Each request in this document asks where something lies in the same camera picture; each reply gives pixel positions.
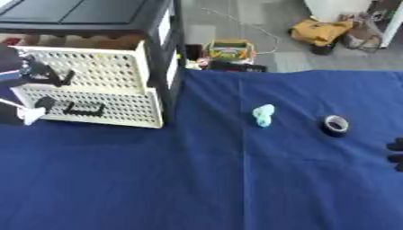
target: yellow bag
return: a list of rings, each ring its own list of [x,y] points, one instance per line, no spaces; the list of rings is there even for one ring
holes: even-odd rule
[[[291,29],[291,36],[295,40],[305,41],[324,47],[336,38],[353,28],[353,22],[323,23],[307,19]]]

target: hand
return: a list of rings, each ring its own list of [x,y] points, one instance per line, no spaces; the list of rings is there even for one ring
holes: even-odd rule
[[[403,137],[398,137],[394,143],[387,144],[387,148],[391,151],[403,151]],[[389,155],[388,160],[391,163],[398,164],[396,170],[403,172],[403,155]]]

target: cable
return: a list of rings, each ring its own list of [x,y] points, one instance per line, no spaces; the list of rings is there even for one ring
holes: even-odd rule
[[[275,35],[272,35],[270,32],[265,31],[263,28],[258,27],[258,26],[255,26],[255,25],[253,25],[253,24],[249,24],[249,23],[246,23],[246,22],[242,22],[242,21],[240,21],[239,19],[237,19],[237,18],[235,18],[235,17],[233,17],[233,16],[231,16],[231,15],[229,15],[229,14],[220,13],[220,12],[218,12],[218,11],[214,11],[214,10],[207,9],[207,8],[202,8],[202,10],[205,10],[205,11],[210,12],[210,13],[215,13],[215,14],[220,15],[220,16],[223,16],[223,17],[227,17],[227,18],[231,19],[232,21],[238,22],[238,23],[241,24],[241,25],[246,25],[246,26],[249,26],[249,27],[251,27],[251,28],[253,28],[253,29],[255,29],[255,30],[258,30],[258,31],[264,33],[265,35],[267,35],[267,37],[269,37],[269,38],[273,38],[273,39],[274,39],[274,42],[275,42],[275,47],[274,47],[271,51],[258,52],[257,55],[272,54],[272,53],[276,52],[277,49],[279,48],[278,45],[282,42],[282,39],[281,39],[281,38],[279,38],[279,37],[277,37],[277,36],[275,36]]]

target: drawer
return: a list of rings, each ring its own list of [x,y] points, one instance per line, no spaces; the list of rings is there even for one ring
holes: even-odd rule
[[[51,89],[47,85],[20,86],[12,89],[20,101],[33,108],[40,98],[49,96],[55,106],[44,119],[162,128],[162,107],[153,88],[145,93],[89,93]]]
[[[146,93],[149,78],[144,40],[135,50],[16,46],[51,66],[61,77],[73,70],[68,90],[92,93]]]

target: plastic drawer unit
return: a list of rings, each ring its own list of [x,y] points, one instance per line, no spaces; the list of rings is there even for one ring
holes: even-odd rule
[[[174,119],[186,59],[181,9],[179,0],[11,1],[0,8],[0,32],[63,38],[15,48],[61,78],[74,73],[61,86],[12,90],[27,107],[53,98],[44,119],[161,128]]]

